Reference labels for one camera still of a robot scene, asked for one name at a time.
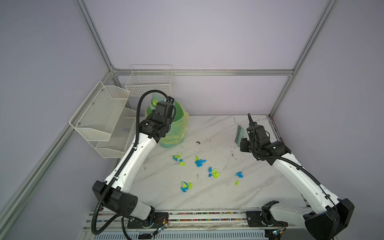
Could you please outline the green hand brush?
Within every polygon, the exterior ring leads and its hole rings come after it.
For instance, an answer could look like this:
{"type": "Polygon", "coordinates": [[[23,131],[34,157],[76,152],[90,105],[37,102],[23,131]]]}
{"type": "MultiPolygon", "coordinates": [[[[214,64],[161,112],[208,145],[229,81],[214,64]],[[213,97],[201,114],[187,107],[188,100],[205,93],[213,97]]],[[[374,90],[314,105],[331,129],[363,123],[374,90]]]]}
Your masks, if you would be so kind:
{"type": "Polygon", "coordinates": [[[235,137],[235,143],[237,147],[241,146],[241,141],[245,137],[245,129],[241,125],[237,125],[237,134],[235,137]]]}

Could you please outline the green plastic dustpan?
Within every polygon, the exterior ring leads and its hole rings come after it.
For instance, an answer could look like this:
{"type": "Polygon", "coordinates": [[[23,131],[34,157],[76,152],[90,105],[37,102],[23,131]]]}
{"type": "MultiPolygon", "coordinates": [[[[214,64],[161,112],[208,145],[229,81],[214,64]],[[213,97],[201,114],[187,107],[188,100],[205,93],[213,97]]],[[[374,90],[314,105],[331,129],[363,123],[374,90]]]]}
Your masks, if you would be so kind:
{"type": "Polygon", "coordinates": [[[160,93],[153,93],[150,108],[152,110],[154,110],[156,108],[156,105],[158,104],[158,102],[166,102],[166,101],[167,101],[167,99],[165,98],[164,95],[162,95],[160,93]]]}

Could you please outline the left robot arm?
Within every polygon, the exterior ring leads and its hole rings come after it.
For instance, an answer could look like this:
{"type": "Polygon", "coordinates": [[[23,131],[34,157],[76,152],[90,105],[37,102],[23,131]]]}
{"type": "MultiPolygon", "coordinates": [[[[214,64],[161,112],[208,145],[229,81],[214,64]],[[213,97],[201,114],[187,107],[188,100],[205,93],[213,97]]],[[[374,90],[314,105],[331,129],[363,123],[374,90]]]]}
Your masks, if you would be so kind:
{"type": "Polygon", "coordinates": [[[98,198],[91,221],[91,232],[95,236],[101,234],[116,218],[134,218],[140,220],[146,228],[151,227],[155,221],[154,207],[139,201],[138,197],[129,193],[139,168],[160,139],[170,131],[177,113],[174,98],[160,90],[145,92],[139,99],[138,108],[144,98],[152,93],[163,95],[165,101],[158,102],[156,108],[143,121],[136,115],[135,137],[128,151],[112,173],[103,182],[97,181],[93,186],[98,198]],[[97,228],[102,207],[115,212],[115,215],[102,227],[97,228]]]}

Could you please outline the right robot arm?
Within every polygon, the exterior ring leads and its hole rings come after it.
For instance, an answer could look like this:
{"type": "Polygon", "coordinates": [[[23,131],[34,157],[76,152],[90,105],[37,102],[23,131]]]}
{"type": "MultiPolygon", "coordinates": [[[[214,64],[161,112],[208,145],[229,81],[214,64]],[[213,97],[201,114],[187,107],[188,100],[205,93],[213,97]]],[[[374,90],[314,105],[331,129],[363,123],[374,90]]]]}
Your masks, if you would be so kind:
{"type": "Polygon", "coordinates": [[[258,161],[266,161],[281,172],[307,201],[305,208],[289,208],[279,201],[270,201],[261,208],[261,224],[271,227],[287,223],[306,229],[316,240],[333,240],[350,223],[354,204],[340,199],[325,188],[282,142],[271,142],[262,125],[248,115],[248,136],[240,141],[241,152],[251,153],[258,161]]]}

